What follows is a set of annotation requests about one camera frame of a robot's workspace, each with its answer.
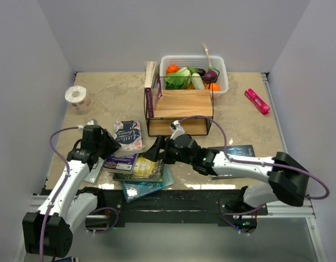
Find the yellow pepper toy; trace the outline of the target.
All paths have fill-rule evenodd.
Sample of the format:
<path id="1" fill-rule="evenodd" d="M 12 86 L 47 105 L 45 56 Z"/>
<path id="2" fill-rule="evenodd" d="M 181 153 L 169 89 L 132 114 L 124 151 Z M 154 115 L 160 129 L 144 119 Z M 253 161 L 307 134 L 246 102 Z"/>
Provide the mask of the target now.
<path id="1" fill-rule="evenodd" d="M 190 83 L 187 87 L 186 87 L 187 90 L 195 90 L 195 86 L 193 83 Z"/>

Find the purple paperback under stack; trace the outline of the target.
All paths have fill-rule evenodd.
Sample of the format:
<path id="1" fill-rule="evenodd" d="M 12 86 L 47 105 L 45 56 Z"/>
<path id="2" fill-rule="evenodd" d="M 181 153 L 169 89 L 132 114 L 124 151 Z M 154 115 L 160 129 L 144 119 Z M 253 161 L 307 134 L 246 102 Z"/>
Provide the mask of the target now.
<path id="1" fill-rule="evenodd" d="M 116 157 L 114 154 L 108 157 L 103 168 L 113 173 L 131 174 L 133 172 L 138 154 Z"/>

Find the pale Gatsby book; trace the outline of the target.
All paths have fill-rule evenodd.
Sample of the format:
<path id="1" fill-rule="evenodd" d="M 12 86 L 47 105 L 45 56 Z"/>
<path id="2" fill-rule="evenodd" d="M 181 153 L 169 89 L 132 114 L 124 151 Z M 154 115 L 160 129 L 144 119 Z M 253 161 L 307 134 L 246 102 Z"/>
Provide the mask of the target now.
<path id="1" fill-rule="evenodd" d="M 85 182 L 95 184 L 102 172 L 104 164 L 104 159 L 99 158 L 98 162 L 93 166 L 92 170 L 88 174 L 88 176 L 84 179 Z"/>

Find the purple Treehouse paperback book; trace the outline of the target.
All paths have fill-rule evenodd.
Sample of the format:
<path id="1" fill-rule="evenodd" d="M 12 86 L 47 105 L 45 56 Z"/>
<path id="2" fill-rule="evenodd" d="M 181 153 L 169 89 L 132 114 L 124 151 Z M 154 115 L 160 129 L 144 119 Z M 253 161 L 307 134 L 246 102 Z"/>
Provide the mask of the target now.
<path id="1" fill-rule="evenodd" d="M 162 96 L 161 92 L 161 78 L 160 78 L 160 64 L 154 61 L 145 61 L 145 100 L 147 116 L 153 118 L 155 109 L 159 99 Z"/>

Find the pink rectangular box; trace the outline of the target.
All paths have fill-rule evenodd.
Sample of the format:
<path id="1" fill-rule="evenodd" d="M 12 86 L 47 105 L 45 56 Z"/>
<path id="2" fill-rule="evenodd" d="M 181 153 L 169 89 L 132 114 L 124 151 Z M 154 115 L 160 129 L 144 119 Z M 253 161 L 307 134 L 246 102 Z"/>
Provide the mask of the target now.
<path id="1" fill-rule="evenodd" d="M 262 115 L 269 114 L 270 106 L 253 89 L 247 89 L 244 95 L 253 103 Z"/>

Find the aluminium frame rail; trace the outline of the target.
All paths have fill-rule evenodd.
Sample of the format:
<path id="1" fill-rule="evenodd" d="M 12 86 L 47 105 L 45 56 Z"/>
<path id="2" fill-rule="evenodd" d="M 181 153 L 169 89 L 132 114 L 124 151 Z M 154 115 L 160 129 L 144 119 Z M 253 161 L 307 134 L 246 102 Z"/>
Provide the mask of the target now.
<path id="1" fill-rule="evenodd" d="M 80 189 L 80 182 L 95 162 L 119 150 L 118 142 L 98 125 L 86 125 L 72 150 L 63 158 L 65 168 L 48 198 L 23 218 L 27 253 L 40 257 L 65 257 L 73 235 L 86 216 L 110 212 L 110 226 L 126 223 L 209 223 L 221 218 L 242 234 L 255 230 L 255 213 L 266 204 L 280 201 L 301 207 L 308 198 L 306 188 L 313 177 L 285 152 L 273 157 L 243 157 L 227 149 L 202 148 L 184 132 L 180 121 L 171 124 L 172 135 L 159 135 L 144 153 L 148 160 L 164 164 L 181 162 L 201 175 L 232 175 L 257 180 L 255 186 L 225 192 L 167 190 L 144 196 L 133 204 L 120 206 L 119 192 L 99 188 Z"/>

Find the large orange fruit toy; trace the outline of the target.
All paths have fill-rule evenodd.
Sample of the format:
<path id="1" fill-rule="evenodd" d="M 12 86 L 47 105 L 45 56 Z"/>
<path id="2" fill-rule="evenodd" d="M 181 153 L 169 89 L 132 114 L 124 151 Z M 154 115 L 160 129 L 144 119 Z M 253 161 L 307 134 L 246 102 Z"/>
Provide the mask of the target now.
<path id="1" fill-rule="evenodd" d="M 220 87 L 217 83 L 205 83 L 205 88 L 208 89 L 210 92 L 218 92 Z"/>

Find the white radish toy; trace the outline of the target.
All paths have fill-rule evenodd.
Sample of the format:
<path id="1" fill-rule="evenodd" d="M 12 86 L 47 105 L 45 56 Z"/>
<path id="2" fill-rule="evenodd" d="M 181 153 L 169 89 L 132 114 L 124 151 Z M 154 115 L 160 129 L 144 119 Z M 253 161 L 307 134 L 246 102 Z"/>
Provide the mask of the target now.
<path id="1" fill-rule="evenodd" d="M 191 82 L 194 84 L 196 90 L 204 90 L 205 89 L 203 80 L 198 73 L 193 73 L 191 75 Z"/>

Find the toilet paper roll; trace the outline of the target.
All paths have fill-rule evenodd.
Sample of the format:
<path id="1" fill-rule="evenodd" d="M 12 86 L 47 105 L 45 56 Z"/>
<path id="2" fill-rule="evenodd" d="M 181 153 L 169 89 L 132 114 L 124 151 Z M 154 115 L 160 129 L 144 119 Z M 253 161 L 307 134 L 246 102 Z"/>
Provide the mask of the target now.
<path id="1" fill-rule="evenodd" d="M 70 108 L 78 115 L 84 115 L 91 111 L 92 100 L 89 92 L 82 86 L 72 86 L 64 94 Z"/>

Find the Little Women book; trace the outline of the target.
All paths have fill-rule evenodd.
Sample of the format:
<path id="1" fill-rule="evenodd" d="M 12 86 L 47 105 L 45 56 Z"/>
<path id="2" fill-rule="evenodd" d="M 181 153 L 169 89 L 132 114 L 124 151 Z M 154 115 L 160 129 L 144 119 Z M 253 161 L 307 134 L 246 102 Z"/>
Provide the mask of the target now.
<path id="1" fill-rule="evenodd" d="M 121 147 L 114 153 L 116 157 L 129 156 L 143 152 L 143 137 L 140 121 L 115 121 L 114 139 Z"/>

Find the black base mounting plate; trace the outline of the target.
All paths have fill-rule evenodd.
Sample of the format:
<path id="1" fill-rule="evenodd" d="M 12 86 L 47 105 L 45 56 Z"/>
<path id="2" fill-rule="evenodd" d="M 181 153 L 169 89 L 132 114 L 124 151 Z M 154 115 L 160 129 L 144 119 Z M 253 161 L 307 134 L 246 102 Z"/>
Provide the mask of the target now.
<path id="1" fill-rule="evenodd" d="M 266 207 L 244 214 L 243 210 L 233 211 L 230 204 L 242 193 L 233 190 L 159 190 L 131 203 L 127 203 L 121 190 L 102 190 L 85 187 L 78 195 L 92 193 L 98 199 L 95 209 L 99 215 L 108 211 L 110 224 L 123 228 L 128 223 L 168 223 L 168 224 L 216 224 L 220 227 L 235 225 L 237 229 L 250 234 L 257 227 L 257 220 L 268 213 Z"/>

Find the small orange pumpkin toy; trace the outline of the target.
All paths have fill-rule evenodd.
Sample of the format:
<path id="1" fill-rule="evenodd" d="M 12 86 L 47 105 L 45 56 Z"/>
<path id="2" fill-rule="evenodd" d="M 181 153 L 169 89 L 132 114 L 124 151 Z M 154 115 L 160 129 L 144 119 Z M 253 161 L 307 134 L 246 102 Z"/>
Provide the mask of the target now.
<path id="1" fill-rule="evenodd" d="M 172 73 L 176 73 L 180 70 L 180 67 L 176 64 L 171 64 L 170 66 L 168 66 L 168 68 L 166 69 L 166 74 L 172 74 Z"/>

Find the green lettuce toy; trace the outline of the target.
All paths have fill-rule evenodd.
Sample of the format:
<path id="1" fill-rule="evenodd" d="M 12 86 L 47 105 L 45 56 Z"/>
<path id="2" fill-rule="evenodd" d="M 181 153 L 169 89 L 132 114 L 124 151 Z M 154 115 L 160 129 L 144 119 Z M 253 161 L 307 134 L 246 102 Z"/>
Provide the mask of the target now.
<path id="1" fill-rule="evenodd" d="M 183 67 L 175 73 L 167 74 L 164 81 L 166 90 L 185 90 L 191 83 L 191 72 L 187 67 Z"/>

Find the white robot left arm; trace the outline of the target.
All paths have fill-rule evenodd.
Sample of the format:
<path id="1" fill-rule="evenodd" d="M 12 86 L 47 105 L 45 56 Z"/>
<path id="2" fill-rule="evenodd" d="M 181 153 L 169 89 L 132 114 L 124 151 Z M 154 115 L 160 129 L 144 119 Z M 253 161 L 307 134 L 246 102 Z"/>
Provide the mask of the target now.
<path id="1" fill-rule="evenodd" d="M 74 232 L 90 213 L 100 214 L 106 208 L 101 189 L 84 189 L 80 184 L 100 159 L 106 159 L 120 148 L 110 133 L 99 125 L 77 126 L 82 132 L 66 157 L 50 144 L 65 167 L 51 193 L 34 212 L 27 212 L 22 220 L 25 250 L 45 256 L 64 258 L 73 242 Z"/>

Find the dark eggplant toy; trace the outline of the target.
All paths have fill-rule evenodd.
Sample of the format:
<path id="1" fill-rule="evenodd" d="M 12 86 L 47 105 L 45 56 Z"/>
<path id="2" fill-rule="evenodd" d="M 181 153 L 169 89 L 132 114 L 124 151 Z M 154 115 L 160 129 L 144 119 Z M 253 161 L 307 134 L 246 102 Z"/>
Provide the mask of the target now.
<path id="1" fill-rule="evenodd" d="M 204 76 L 206 71 L 204 69 L 201 69 L 201 68 L 197 68 L 197 73 L 200 75 L 200 76 Z"/>

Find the purple onion toy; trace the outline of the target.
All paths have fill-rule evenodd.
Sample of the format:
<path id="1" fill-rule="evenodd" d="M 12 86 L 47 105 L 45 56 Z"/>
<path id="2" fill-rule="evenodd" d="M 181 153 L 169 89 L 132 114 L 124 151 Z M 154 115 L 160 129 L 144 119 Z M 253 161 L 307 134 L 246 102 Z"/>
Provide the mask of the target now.
<path id="1" fill-rule="evenodd" d="M 202 47 L 208 60 L 208 71 L 204 74 L 204 81 L 207 83 L 215 83 L 218 80 L 220 72 L 212 65 L 206 44 L 202 43 Z"/>

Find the white plastic basket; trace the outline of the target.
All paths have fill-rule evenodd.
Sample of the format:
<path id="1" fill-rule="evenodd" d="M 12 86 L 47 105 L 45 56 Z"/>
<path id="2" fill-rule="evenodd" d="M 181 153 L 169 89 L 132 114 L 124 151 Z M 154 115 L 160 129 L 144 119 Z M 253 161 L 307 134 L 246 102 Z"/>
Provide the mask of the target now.
<path id="1" fill-rule="evenodd" d="M 161 59 L 160 82 L 163 90 L 209 89 L 217 99 L 229 89 L 224 60 L 220 56 L 168 55 Z"/>

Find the dark Wuthering Heights book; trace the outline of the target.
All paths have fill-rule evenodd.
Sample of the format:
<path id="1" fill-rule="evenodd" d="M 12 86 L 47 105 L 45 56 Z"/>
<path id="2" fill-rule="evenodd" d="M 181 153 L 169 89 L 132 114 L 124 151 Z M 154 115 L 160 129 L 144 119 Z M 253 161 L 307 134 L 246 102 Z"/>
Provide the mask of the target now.
<path id="1" fill-rule="evenodd" d="M 227 146 L 227 153 L 243 157 L 255 157 L 255 152 L 252 145 Z M 233 175 L 218 175 L 218 176 L 213 175 L 211 177 L 212 180 L 221 180 L 229 178 L 233 178 Z"/>

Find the green yellow fantasy book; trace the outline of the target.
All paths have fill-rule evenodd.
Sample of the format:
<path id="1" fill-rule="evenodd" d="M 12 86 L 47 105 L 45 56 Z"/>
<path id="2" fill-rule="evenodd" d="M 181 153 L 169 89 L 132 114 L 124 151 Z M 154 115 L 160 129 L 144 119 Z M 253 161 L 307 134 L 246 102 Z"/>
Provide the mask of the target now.
<path id="1" fill-rule="evenodd" d="M 162 182 L 164 173 L 164 163 L 159 160 L 152 162 L 139 156 L 131 174 L 115 173 L 114 181 L 121 182 Z"/>

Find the blue book at bottom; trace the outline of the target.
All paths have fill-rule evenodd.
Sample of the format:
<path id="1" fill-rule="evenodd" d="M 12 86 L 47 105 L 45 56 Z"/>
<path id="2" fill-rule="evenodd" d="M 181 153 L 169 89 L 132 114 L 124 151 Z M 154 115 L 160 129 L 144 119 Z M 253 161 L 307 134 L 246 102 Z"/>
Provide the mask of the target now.
<path id="1" fill-rule="evenodd" d="M 174 184 L 169 167 L 163 170 L 162 182 L 122 182 L 122 190 L 127 203 L 131 203 L 149 194 L 165 189 Z"/>

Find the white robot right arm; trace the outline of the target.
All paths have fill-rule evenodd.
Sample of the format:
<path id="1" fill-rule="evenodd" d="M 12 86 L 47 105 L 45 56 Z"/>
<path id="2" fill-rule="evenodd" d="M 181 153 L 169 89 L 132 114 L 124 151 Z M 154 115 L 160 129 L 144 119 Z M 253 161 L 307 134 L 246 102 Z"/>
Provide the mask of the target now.
<path id="1" fill-rule="evenodd" d="M 229 175 L 232 178 L 250 178 L 260 183 L 245 186 L 240 196 L 228 204 L 233 212 L 249 214 L 256 207 L 281 201 L 301 207 L 308 185 L 307 170 L 285 152 L 274 157 L 244 157 L 212 148 L 202 148 L 188 134 L 175 139 L 160 135 L 143 154 L 144 158 L 164 164 L 182 162 L 192 166 L 199 174 Z"/>

